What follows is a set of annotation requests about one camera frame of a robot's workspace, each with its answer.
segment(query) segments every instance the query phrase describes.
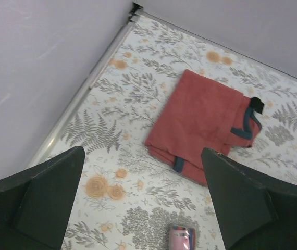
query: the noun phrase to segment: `pink object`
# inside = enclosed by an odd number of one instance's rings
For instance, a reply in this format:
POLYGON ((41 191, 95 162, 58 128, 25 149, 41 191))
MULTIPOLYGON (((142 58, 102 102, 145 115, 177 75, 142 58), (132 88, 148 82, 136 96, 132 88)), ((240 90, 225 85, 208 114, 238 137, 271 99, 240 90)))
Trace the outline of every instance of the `pink object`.
POLYGON ((189 234, 186 230, 173 230, 170 250, 190 250, 189 234))
POLYGON ((175 171, 206 185, 203 148, 227 155, 232 146, 250 147, 261 130, 250 100, 237 90, 186 70, 145 145, 175 171))

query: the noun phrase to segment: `folded towel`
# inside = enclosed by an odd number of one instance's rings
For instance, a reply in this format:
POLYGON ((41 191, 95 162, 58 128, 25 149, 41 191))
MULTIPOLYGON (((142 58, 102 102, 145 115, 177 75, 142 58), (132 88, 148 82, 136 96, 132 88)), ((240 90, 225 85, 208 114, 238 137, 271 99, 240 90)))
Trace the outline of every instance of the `folded towel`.
POLYGON ((186 70, 145 145, 176 172, 206 185, 203 148, 227 155, 234 145, 250 147, 261 130, 254 110, 262 109, 257 97, 186 70))

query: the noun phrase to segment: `pink package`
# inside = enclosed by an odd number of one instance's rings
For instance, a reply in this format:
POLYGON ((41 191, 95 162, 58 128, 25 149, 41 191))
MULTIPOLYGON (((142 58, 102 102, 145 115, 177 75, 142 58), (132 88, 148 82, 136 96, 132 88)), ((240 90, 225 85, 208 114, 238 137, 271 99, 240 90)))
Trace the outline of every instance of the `pink package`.
POLYGON ((195 231, 192 228, 172 226, 169 235, 169 250, 194 250, 195 231))

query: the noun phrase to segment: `purple wall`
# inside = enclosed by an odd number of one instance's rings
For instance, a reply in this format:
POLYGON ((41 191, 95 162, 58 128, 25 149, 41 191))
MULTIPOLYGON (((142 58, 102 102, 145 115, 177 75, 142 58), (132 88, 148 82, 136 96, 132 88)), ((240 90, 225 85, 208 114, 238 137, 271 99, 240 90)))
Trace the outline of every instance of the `purple wall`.
POLYGON ((297 77, 297 1, 138 0, 145 11, 297 77))
POLYGON ((24 169, 131 0, 0 0, 0 178, 24 169))

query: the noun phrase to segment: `orange flower print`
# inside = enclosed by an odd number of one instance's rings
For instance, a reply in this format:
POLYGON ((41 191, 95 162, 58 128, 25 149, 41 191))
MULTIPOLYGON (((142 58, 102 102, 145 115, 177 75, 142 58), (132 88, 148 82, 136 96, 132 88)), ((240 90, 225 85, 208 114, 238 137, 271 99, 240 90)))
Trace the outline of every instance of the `orange flower print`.
POLYGON ((102 232, 107 232, 108 231, 108 226, 107 225, 102 225, 101 226, 101 231, 102 232))
POLYGON ((200 69, 200 70, 199 70, 199 74, 200 74, 201 76, 205 75, 205 71, 204 71, 204 69, 200 69))
POLYGON ((137 189, 138 190, 143 190, 143 187, 144 187, 144 183, 142 181, 138 181, 137 182, 137 189))
POLYGON ((129 134, 129 133, 125 133, 125 134, 123 135, 123 140, 128 141, 128 140, 130 140, 130 138, 131 138, 131 134, 129 134))
POLYGON ((247 90, 251 95, 254 94, 254 89, 252 87, 248 87, 247 90))
POLYGON ((120 244, 116 243, 118 245, 118 248, 115 250, 126 250, 127 249, 127 245, 125 242, 121 241, 120 244))
POLYGON ((87 176, 87 172, 88 172, 88 171, 82 171, 82 172, 81 172, 81 177, 86 177, 86 176, 87 176))
POLYGON ((107 189, 107 193, 109 197, 115 201, 119 201, 120 199, 123 199, 126 194, 121 185, 109 186, 107 189))
POLYGON ((233 64, 233 61, 231 58, 227 57, 227 56, 224 56, 222 59, 221 59, 221 62, 227 66, 230 66, 233 64))
POLYGON ((100 106, 100 102, 95 98, 95 101, 92 102, 95 106, 100 106))
POLYGON ((217 233, 216 233, 216 232, 212 232, 212 233, 211 233, 211 237, 212 237, 213 239, 215 239, 216 236, 217 236, 217 233))
POLYGON ((272 101, 268 101, 267 105, 269 108, 272 108, 274 106, 274 103, 272 101))
POLYGON ((132 54, 130 52, 125 52, 123 55, 128 58, 130 58, 132 56, 132 54))
POLYGON ((205 197, 205 203, 209 204, 209 203, 211 203, 211 201, 212 201, 211 196, 205 197))
POLYGON ((126 250, 126 247, 127 247, 126 243, 125 243, 125 242, 122 242, 122 243, 119 245, 118 250, 126 250))
POLYGON ((215 51, 208 51, 206 58, 212 63, 218 63, 220 61, 220 55, 215 51))
POLYGON ((124 179, 127 176, 127 171, 125 169, 119 169, 116 171, 115 176, 118 179, 124 179))
POLYGON ((108 189, 108 182, 103 176, 93 176, 86 184, 86 194, 95 199, 102 198, 108 189))
POLYGON ((116 62, 115 59, 112 58, 112 59, 109 61, 109 65, 114 65, 115 62, 116 62))
POLYGON ((124 60, 117 60, 114 61, 113 65, 115 66, 115 68, 117 68, 118 70, 125 70, 128 66, 127 62, 124 60))

